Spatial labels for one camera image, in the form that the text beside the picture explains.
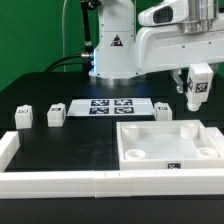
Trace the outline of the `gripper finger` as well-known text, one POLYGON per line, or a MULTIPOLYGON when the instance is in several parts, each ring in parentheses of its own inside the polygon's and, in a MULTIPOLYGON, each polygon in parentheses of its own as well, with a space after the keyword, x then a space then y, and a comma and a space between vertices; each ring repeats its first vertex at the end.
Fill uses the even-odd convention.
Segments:
POLYGON ((176 83, 176 90, 179 94, 182 94, 184 92, 184 88, 183 88, 183 81, 180 78, 180 74, 181 74, 180 70, 171 71, 171 76, 176 83))

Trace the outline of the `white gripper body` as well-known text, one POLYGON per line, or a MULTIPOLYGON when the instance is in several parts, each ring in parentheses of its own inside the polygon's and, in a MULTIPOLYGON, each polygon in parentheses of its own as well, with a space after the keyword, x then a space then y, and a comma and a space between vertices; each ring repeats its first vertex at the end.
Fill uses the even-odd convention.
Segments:
POLYGON ((164 0, 138 15, 136 66, 143 73, 224 62, 219 0, 164 0))

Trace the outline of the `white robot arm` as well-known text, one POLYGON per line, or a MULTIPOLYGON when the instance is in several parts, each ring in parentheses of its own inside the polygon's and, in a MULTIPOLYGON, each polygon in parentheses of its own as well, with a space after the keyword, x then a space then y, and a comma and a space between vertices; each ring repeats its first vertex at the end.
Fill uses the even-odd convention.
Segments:
POLYGON ((224 62, 219 0, 163 0, 140 13, 132 0, 101 0, 92 81, 127 85, 147 73, 224 62))

